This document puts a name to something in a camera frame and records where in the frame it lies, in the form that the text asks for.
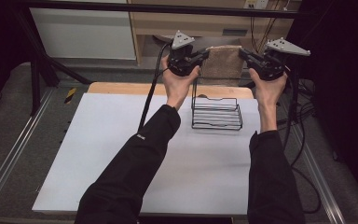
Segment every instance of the person's left hand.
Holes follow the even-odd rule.
[[[168,55],[161,59],[162,69],[168,67]],[[187,97],[188,90],[190,89],[191,83],[199,75],[200,67],[196,66],[190,75],[186,77],[179,77],[174,74],[170,69],[164,71],[162,81],[167,92],[167,105],[175,107],[179,110],[183,101]]]

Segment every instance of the person's right hand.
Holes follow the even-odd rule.
[[[255,99],[258,104],[275,107],[286,85],[287,75],[283,73],[283,76],[275,80],[265,81],[260,79],[260,76],[253,68],[249,69],[249,73],[255,83]]]

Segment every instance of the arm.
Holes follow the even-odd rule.
[[[167,58],[162,60],[163,68]],[[76,224],[137,223],[145,192],[164,160],[168,142],[179,129],[177,110],[198,72],[196,67],[190,76],[180,78],[169,70],[164,72],[167,104],[127,141],[89,186],[80,200]]]
[[[276,103],[287,75],[263,81],[251,69],[256,85],[261,134],[251,139],[248,218],[250,223],[305,223],[296,180],[283,154],[277,131]]]

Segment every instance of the white cabinet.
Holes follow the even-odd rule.
[[[126,0],[87,1],[127,3]],[[128,12],[43,8],[31,8],[31,12],[51,57],[135,60]]]

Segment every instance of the black pole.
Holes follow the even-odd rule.
[[[168,5],[147,4],[120,4],[120,3],[94,3],[94,2],[70,2],[70,1],[47,1],[47,0],[17,0],[24,7],[56,8],[75,10],[96,11],[127,11],[127,12],[154,12],[154,13],[177,13],[196,15],[218,15],[239,17],[261,17],[282,19],[307,19],[316,16],[315,12],[277,11],[249,8],[224,8],[224,7],[185,7]]]

